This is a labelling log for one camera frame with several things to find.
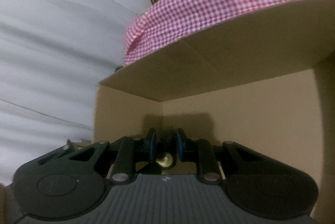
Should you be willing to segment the black cylindrical tube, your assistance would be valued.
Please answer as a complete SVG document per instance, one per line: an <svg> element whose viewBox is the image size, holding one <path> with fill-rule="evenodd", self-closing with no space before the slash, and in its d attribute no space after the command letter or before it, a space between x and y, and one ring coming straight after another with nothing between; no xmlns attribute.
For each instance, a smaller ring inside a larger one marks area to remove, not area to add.
<svg viewBox="0 0 335 224"><path fill-rule="evenodd" d="M159 138L156 147L156 163L163 170L173 169L178 158L178 141L175 134L166 134Z"/></svg>

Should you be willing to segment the brown cardboard box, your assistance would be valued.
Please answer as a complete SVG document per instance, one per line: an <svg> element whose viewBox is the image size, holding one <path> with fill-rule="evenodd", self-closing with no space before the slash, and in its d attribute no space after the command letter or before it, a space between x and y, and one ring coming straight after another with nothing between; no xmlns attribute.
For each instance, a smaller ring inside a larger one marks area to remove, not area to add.
<svg viewBox="0 0 335 224"><path fill-rule="evenodd" d="M334 223L334 0L276 5L185 37L102 80L94 138L183 128L314 178Z"/></svg>

